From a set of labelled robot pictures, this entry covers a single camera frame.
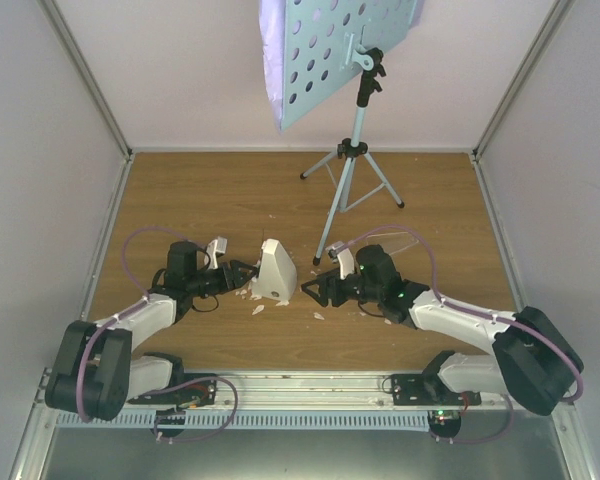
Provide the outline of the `clear metronome front cover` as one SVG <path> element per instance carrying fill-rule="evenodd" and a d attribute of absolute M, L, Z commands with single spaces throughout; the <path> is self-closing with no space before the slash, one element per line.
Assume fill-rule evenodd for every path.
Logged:
<path fill-rule="evenodd" d="M 412 233 L 402 228 L 382 226 L 369 232 L 364 238 L 364 243 L 378 245 L 386 254 L 396 257 L 418 246 L 420 241 Z"/>

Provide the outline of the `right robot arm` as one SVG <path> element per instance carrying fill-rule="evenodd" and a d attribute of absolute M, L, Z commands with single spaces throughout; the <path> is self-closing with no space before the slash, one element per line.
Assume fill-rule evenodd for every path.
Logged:
<path fill-rule="evenodd" d="M 330 253 L 337 268 L 301 286 L 320 306 L 373 303 L 394 324 L 479 349 L 476 356 L 444 353 L 429 364 L 422 388 L 431 403 L 444 405 L 465 391 L 493 393 L 547 416 L 559 402 L 582 395 L 583 361 L 542 310 L 494 311 L 445 297 L 402 278 L 391 256 L 376 244 L 357 253 L 337 246 Z"/>

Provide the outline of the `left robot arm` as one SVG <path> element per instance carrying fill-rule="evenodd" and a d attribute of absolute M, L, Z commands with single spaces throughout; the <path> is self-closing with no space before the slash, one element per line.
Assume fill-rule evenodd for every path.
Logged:
<path fill-rule="evenodd" d="M 165 404 L 186 391 L 180 358 L 133 352 L 153 335 L 179 322 L 196 299 L 215 299 L 240 289 L 259 272 L 239 260 L 219 261 L 224 241 L 206 248 L 189 241 L 170 245 L 141 299 L 96 322 L 66 328 L 45 389 L 47 407 L 77 414 L 84 422 L 114 419 L 130 400 L 155 395 Z"/>

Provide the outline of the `white metronome body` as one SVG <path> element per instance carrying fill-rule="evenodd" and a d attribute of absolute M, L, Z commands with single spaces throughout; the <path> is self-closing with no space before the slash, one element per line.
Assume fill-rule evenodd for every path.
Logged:
<path fill-rule="evenodd" d="M 261 247 L 258 274 L 251 283 L 255 296 L 289 301 L 297 286 L 297 269 L 279 240 L 267 239 Z"/>

